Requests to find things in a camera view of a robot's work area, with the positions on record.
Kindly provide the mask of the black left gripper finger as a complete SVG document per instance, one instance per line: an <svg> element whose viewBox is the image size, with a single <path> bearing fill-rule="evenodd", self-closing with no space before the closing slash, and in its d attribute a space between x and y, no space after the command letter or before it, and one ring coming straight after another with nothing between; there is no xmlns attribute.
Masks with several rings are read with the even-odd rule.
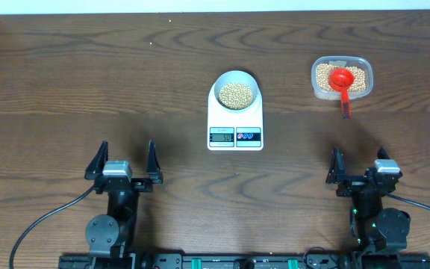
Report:
<svg viewBox="0 0 430 269"><path fill-rule="evenodd" d="M99 175L102 174L105 163L108 161L108 142L103 141L99 147L93 160L87 166L84 178L86 180L95 180Z"/></svg>
<svg viewBox="0 0 430 269"><path fill-rule="evenodd" d="M149 141L149 154L146 173L149 175L152 184L163 183L163 171L158 163L155 151L155 143L153 140Z"/></svg>

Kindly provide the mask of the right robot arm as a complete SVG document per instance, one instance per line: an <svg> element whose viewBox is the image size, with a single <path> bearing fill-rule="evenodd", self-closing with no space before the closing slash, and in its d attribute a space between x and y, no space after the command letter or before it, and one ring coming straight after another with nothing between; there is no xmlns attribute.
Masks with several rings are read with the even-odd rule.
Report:
<svg viewBox="0 0 430 269"><path fill-rule="evenodd" d="M347 174L343 153L333 149L325 182L337 186L339 197L352 199L350 231L358 240L358 247L339 259L339 268L401 268L399 252L407 247L411 218L382 204L382 198L396 190L401 177L399 165L383 148L362 176Z"/></svg>

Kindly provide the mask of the red plastic measuring scoop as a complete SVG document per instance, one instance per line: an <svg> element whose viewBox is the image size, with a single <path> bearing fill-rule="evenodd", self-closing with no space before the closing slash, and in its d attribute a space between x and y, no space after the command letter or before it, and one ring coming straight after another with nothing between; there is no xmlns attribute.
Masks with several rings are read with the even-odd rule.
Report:
<svg viewBox="0 0 430 269"><path fill-rule="evenodd" d="M341 110L345 120L350 119L352 115L348 89L352 86L354 80L354 75L348 69L342 67L333 69L328 77L329 86L340 93Z"/></svg>

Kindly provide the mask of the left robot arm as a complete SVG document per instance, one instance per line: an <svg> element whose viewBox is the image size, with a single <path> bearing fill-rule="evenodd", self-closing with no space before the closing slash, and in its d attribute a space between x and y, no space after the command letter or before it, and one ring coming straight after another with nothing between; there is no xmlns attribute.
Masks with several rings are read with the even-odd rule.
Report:
<svg viewBox="0 0 430 269"><path fill-rule="evenodd" d="M85 230L89 244L90 268L136 268L137 254L131 249L141 193L150 193L163 182L155 143L149 141L147 177L132 176L128 161L111 161L108 142L102 142L85 170L84 178L93 182L96 194L108 195L107 213L89 221Z"/></svg>

